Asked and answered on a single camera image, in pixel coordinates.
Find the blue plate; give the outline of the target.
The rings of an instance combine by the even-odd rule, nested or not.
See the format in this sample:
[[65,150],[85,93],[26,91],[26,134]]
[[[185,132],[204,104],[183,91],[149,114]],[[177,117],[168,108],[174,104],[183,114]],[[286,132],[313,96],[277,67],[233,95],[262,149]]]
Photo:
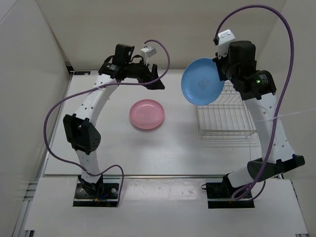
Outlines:
[[182,94],[191,104],[197,106],[214,102],[224,88],[216,63],[211,58],[199,58],[191,62],[181,78]]

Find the pink plate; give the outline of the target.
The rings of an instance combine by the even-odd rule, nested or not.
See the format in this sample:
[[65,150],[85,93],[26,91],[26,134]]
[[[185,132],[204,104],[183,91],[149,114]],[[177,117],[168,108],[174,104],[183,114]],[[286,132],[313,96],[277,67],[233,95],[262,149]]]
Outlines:
[[138,129],[155,129],[160,126],[164,118],[165,111],[163,106],[152,99],[137,101],[129,111],[129,120]]

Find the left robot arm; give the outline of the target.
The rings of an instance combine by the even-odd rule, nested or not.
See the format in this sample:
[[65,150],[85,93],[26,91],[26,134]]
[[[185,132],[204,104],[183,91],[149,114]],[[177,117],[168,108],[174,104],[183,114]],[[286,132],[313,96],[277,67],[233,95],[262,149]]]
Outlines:
[[102,195],[104,186],[98,165],[96,149],[101,135],[95,125],[97,119],[118,83],[126,78],[136,79],[149,90],[163,90],[165,86],[158,78],[156,64],[149,66],[148,59],[156,49],[144,46],[139,55],[133,55],[134,47],[118,44],[114,55],[105,59],[98,71],[95,91],[88,93],[82,105],[72,114],[65,115],[63,125],[67,141],[76,151],[79,163],[84,167],[79,181],[93,198]]

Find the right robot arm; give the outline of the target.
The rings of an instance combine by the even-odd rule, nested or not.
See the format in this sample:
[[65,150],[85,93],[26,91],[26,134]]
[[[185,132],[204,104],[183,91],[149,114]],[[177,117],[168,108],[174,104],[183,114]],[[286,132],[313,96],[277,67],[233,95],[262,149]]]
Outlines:
[[255,45],[239,40],[219,45],[219,49],[225,50],[213,60],[219,77],[229,80],[240,94],[254,122],[262,151],[261,158],[223,177],[222,193],[232,198],[241,195],[241,187],[303,166],[305,159],[295,154],[282,122],[275,117],[277,89],[270,72],[256,69]]

